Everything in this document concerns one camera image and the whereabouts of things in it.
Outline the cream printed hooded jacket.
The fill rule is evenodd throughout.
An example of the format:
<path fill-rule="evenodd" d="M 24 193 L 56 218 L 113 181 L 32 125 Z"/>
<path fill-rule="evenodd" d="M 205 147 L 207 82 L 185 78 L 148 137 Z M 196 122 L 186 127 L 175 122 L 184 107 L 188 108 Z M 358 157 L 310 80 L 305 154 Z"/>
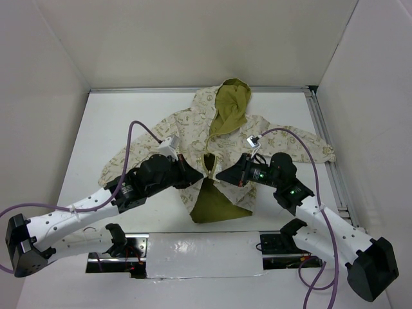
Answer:
<path fill-rule="evenodd" d="M 256 184 L 236 187 L 220 182 L 216 175 L 234 165 L 243 153 L 251 152 L 250 135 L 271 130 L 264 137 L 260 154 L 270 157 L 283 152 L 295 162 L 334 162 L 333 147 L 315 134 L 293 126 L 273 124 L 261 115 L 250 115 L 247 106 L 252 92 L 239 79 L 229 79 L 219 86 L 196 92 L 189 108 L 177 111 L 154 126 L 153 134 L 145 133 L 121 149 L 103 168 L 98 184 L 120 176 L 124 161 L 128 169 L 140 164 L 158 151 L 156 138 L 176 135 L 177 152 L 187 163 L 203 174 L 203 179 L 180 190 L 180 198 L 195 223 L 212 223 L 251 216 L 256 206 Z"/>

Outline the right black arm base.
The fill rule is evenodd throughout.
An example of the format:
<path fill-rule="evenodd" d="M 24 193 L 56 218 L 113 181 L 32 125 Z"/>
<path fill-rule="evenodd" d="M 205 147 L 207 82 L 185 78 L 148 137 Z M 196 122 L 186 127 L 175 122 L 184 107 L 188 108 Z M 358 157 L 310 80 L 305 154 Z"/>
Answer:
<path fill-rule="evenodd" d="M 292 238 L 280 232 L 260 234 L 260 241 L 255 245 L 260 251 L 264 270 L 297 269 L 306 260 L 304 267 L 318 268 L 322 261 L 312 254 L 296 247 Z"/>

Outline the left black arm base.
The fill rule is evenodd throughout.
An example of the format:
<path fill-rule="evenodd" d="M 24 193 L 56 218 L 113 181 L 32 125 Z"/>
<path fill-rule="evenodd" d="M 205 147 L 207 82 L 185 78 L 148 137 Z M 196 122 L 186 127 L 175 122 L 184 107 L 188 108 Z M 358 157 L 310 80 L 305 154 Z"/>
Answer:
<path fill-rule="evenodd" d="M 119 224 L 109 223 L 111 246 L 103 253 L 88 254 L 87 274 L 129 274 L 134 279 L 145 279 L 148 234 L 127 234 Z"/>

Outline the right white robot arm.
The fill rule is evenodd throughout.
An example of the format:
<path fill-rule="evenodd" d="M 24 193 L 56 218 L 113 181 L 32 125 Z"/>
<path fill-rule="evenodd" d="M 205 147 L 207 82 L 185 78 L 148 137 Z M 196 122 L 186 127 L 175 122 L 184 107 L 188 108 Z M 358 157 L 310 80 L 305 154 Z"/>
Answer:
<path fill-rule="evenodd" d="M 281 229 L 283 249 L 296 252 L 300 248 L 345 269 L 351 289 L 373 302 L 399 276 L 392 244 L 383 237 L 373 239 L 321 205 L 296 173 L 286 153 L 274 154 L 269 164 L 257 164 L 244 153 L 216 177 L 238 187 L 254 182 L 275 188 L 276 202 L 294 216 Z"/>

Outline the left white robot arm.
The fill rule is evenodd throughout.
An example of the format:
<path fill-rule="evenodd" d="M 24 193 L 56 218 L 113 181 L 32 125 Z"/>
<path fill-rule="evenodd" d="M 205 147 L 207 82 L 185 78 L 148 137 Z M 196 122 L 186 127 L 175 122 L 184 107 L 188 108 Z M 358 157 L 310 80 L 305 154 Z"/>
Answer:
<path fill-rule="evenodd" d="M 54 261 L 83 252 L 101 251 L 119 257 L 127 238 L 116 223 L 102 231 L 92 225 L 143 205 L 170 187 L 186 189 L 203 178 L 182 155 L 173 160 L 154 154 L 96 193 L 67 207 L 32 218 L 16 214 L 8 220 L 5 243 L 15 277 L 30 276 Z"/>

